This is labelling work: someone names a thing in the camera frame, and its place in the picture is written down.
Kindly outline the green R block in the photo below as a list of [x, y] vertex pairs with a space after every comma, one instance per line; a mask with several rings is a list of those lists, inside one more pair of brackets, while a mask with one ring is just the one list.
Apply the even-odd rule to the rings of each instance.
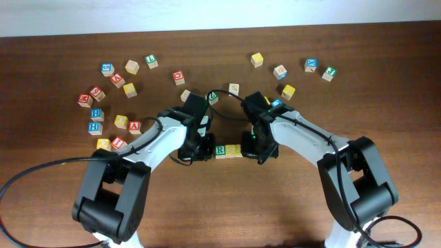
[[216, 159], [226, 158], [225, 145], [217, 145], [214, 151]]

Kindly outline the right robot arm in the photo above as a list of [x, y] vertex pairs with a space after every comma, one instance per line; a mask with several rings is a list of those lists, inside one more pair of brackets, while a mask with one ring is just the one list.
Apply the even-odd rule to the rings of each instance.
[[398, 202], [394, 185], [375, 143], [333, 135], [301, 116], [293, 107], [269, 105], [260, 92], [241, 101], [253, 125], [243, 133], [242, 153], [259, 164], [286, 146], [318, 168], [327, 207], [334, 217], [324, 247], [379, 247], [369, 235]]

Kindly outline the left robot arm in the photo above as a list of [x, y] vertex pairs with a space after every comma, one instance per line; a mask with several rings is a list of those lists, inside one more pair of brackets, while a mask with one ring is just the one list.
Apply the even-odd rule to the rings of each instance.
[[140, 247], [136, 230], [143, 217], [152, 171], [173, 151], [189, 166], [212, 157], [214, 136], [201, 135], [209, 103], [190, 94], [183, 107], [160, 112], [154, 125], [129, 145], [93, 153], [74, 202], [72, 217], [102, 247]]

